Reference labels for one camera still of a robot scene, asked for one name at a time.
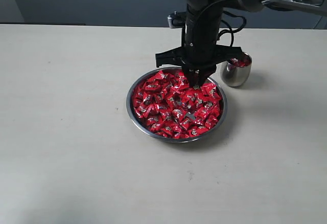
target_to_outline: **bowl rim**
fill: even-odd
[[[224,90],[221,88],[221,86],[211,77],[208,78],[208,80],[212,83],[214,83],[219,92],[220,92],[220,95],[222,97],[222,100],[223,100],[223,103],[224,103],[224,109],[223,109],[223,113],[218,121],[218,123],[212,128],[210,129],[208,132],[206,133],[203,133],[199,136],[196,136],[196,137],[191,137],[191,138],[187,138],[187,139],[171,139],[171,138],[165,138],[165,137],[161,137],[155,133],[152,133],[150,132],[149,130],[145,129],[141,124],[140,122],[137,120],[137,118],[135,117],[135,114],[134,114],[134,111],[132,110],[132,93],[135,89],[135,87],[145,78],[147,78],[148,76],[150,75],[153,75],[159,71],[165,71],[165,70],[181,70],[181,68],[177,67],[177,66],[174,66],[174,67],[163,67],[163,68],[157,68],[157,69],[154,69],[148,73],[145,73],[144,75],[142,75],[141,77],[139,77],[132,85],[132,87],[129,89],[128,91],[128,94],[127,94],[127,97],[126,97],[126,108],[127,108],[127,113],[130,117],[130,119],[132,120],[132,122],[135,124],[135,126],[141,130],[142,132],[144,132],[145,134],[155,138],[155,139],[159,139],[161,141],[165,141],[165,142],[169,142],[169,143],[187,143],[187,142],[191,142],[191,141],[196,141],[196,140],[199,140],[201,138],[203,138],[204,136],[207,136],[209,134],[211,134],[215,128],[218,128],[225,120],[226,118],[226,115],[227,115],[227,97],[225,95],[225,92]]]

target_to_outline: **gray wall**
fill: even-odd
[[[104,26],[167,26],[167,15],[184,11],[184,0],[16,0],[29,23],[78,23]],[[320,17],[301,12],[238,12],[250,28],[311,29],[325,25]],[[233,27],[239,22],[228,20]]]
[[[23,21],[24,19],[15,0],[0,0],[0,23]]]

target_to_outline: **stainless steel cup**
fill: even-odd
[[[251,72],[252,58],[247,53],[244,53],[242,58],[243,61],[249,61],[250,65],[238,67],[234,65],[232,61],[226,61],[222,64],[220,76],[226,85],[230,87],[238,87],[243,85],[248,79]]]

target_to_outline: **robotic arm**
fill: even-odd
[[[326,0],[186,0],[186,12],[168,16],[170,28],[182,28],[181,46],[156,54],[156,64],[182,67],[190,86],[202,85],[216,65],[231,58],[240,58],[240,47],[217,45],[223,8],[259,12],[264,7],[279,11],[298,10],[327,16]],[[239,30],[226,30],[236,33]]]

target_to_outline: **white table surface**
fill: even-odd
[[[242,31],[253,67],[222,83],[225,123],[172,145],[125,99],[179,30],[0,26],[0,223],[327,223],[326,43]]]

